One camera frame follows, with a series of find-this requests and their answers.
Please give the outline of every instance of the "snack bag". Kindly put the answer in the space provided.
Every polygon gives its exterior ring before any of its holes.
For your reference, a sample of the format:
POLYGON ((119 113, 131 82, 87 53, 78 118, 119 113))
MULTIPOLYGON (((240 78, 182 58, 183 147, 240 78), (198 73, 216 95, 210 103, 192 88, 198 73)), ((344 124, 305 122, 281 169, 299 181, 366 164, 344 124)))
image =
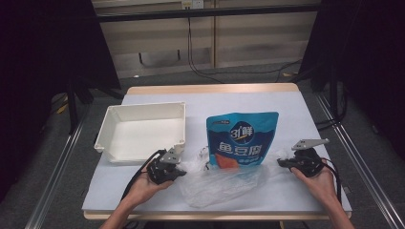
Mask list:
POLYGON ((273 141, 278 113, 223 114, 206 120, 209 162, 220 168, 259 165, 273 141))

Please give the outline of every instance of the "white tray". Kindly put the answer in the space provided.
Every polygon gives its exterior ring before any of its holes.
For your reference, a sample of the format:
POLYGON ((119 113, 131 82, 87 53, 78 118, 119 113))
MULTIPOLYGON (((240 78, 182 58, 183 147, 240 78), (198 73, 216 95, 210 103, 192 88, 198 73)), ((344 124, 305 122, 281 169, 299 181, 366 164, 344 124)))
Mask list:
POLYGON ((185 144, 185 103, 110 106, 104 116, 95 149, 109 161, 142 164, 157 150, 185 144))

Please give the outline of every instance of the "black cable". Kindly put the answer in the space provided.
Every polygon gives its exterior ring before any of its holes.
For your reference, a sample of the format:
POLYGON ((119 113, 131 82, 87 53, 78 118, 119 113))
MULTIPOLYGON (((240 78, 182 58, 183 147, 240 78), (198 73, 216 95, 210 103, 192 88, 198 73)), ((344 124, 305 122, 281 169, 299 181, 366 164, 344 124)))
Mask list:
POLYGON ((301 222, 303 223, 305 229, 310 229, 306 222, 304 222, 304 221, 301 221, 301 222))
POLYGON ((315 125, 320 125, 320 124, 325 124, 325 123, 330 123, 327 126, 318 128, 318 132, 324 131, 326 129, 328 129, 329 127, 338 124, 339 122, 341 122, 343 120, 343 118, 346 116, 346 112, 348 110, 348 93, 346 88, 343 89, 343 93, 340 99, 340 106, 342 107, 342 113, 338 115, 338 117, 332 118, 332 119, 328 119, 328 120, 324 120, 324 121, 320 121, 320 122, 315 122, 315 125))
MULTIPOLYGON (((344 43, 343 43, 342 51, 344 51, 344 50, 347 48, 347 46, 348 46, 349 38, 350 38, 350 32, 352 31, 352 29, 353 29, 353 27, 354 27, 355 19, 357 18, 358 13, 360 12, 360 8, 361 8, 362 4, 363 4, 363 0, 360 0, 360 3, 358 4, 358 7, 357 7, 357 9, 356 9, 356 11, 355 11, 354 17, 352 18, 352 21, 351 21, 351 23, 349 24, 349 29, 347 30, 347 34, 346 34, 346 37, 345 37, 345 41, 344 41, 344 43)), ((333 125, 339 123, 340 121, 342 121, 343 117, 338 117, 338 118, 340 118, 340 120, 336 120, 334 123, 331 123, 331 124, 328 125, 328 126, 319 128, 318 131, 326 130, 326 129, 328 129, 329 127, 331 127, 331 126, 333 126, 333 125)))
POLYGON ((299 64, 300 62, 301 62, 301 59, 283 65, 283 66, 279 69, 278 74, 277 74, 276 81, 274 81, 274 83, 278 83, 278 81, 279 81, 279 79, 280 79, 281 70, 284 70, 284 69, 286 69, 286 68, 288 68, 288 67, 290 67, 290 66, 292 66, 292 65, 299 64))
POLYGON ((149 164, 149 162, 157 155, 160 154, 160 151, 156 151, 154 152, 151 156, 149 156, 149 158, 145 161, 145 163, 143 163, 142 166, 140 166, 140 168, 137 170, 137 172, 134 174, 134 176, 131 178, 131 180, 128 182, 124 193, 122 194, 122 198, 121 200, 123 200, 129 193, 129 191, 131 190, 132 185, 134 184, 135 181, 137 181, 137 178, 143 174, 142 170, 146 167, 147 164, 149 164))
POLYGON ((227 73, 250 73, 250 74, 256 74, 256 73, 257 73, 257 74, 264 74, 264 73, 277 73, 277 72, 278 72, 278 77, 277 77, 277 79, 276 79, 276 81, 275 81, 275 82, 278 82, 279 77, 280 77, 280 71, 282 71, 282 70, 284 70, 284 69, 286 69, 286 68, 288 68, 288 67, 290 67, 290 66, 292 66, 292 65, 294 65, 294 64, 299 64, 299 63, 302 61, 302 59, 299 59, 299 60, 296 60, 296 61, 294 61, 294 62, 287 63, 286 65, 282 66, 280 69, 277 69, 277 70, 270 70, 270 71, 263 71, 263 72, 214 72, 214 73, 205 73, 205 72, 202 72, 202 71, 198 70, 197 67, 194 65, 194 60, 193 60, 193 43, 192 43, 192 36, 191 36, 191 22, 190 22, 190 18, 188 18, 188 46, 187 46, 187 48, 188 48, 188 65, 190 66, 190 69, 191 69, 195 74, 197 74, 198 76, 205 77, 205 78, 209 78, 209 79, 215 80, 215 81, 217 81, 217 82, 219 82, 219 83, 223 83, 223 82, 220 81, 220 80, 218 80, 218 79, 216 79, 216 78, 210 77, 209 75, 227 74, 227 73))
POLYGON ((191 22, 190 22, 190 18, 188 18, 188 38, 187 38, 187 57, 188 57, 188 66, 190 66, 190 69, 198 76, 200 77, 204 77, 204 78, 208 78, 208 79, 212 79, 218 83, 223 84, 223 81, 218 80, 216 78, 207 76, 208 74, 214 74, 214 73, 203 73, 200 72, 196 66, 194 65, 194 61, 193 61, 193 43, 191 40, 191 22))
POLYGON ((63 106, 67 105, 68 103, 69 103, 68 100, 63 101, 63 102, 58 106, 58 108, 53 109, 53 110, 50 112, 50 115, 56 113, 59 109, 61 109, 63 106))
POLYGON ((66 94, 61 95, 57 100, 55 100, 54 102, 52 102, 52 105, 57 103, 60 99, 64 98, 66 96, 66 94))
POLYGON ((341 180, 340 180, 340 176, 339 176, 339 172, 337 170, 336 165, 329 159, 326 159, 324 157, 322 157, 322 159, 327 160, 328 162, 330 162, 334 169, 330 167, 329 164, 322 162, 322 164, 327 167, 328 169, 330 169, 330 171, 334 174, 334 176, 336 177, 336 196, 337 196, 337 200, 339 200, 340 204, 342 204, 342 184, 341 184, 341 180))

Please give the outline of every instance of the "human hand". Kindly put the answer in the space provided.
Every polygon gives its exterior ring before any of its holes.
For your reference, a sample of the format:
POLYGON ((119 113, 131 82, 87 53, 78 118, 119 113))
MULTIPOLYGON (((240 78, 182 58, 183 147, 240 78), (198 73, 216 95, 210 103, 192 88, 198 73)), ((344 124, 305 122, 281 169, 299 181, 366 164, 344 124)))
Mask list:
POLYGON ((297 168, 291 168, 291 172, 307 185, 310 193, 321 203, 325 204, 330 200, 337 199, 333 183, 333 173, 327 167, 324 167, 314 177, 305 177, 297 168))
POLYGON ((154 183, 146 172, 146 166, 143 168, 142 173, 131 186, 128 195, 123 199, 129 201, 134 207, 149 200, 156 192, 168 188, 173 184, 173 181, 169 180, 162 184, 154 183))

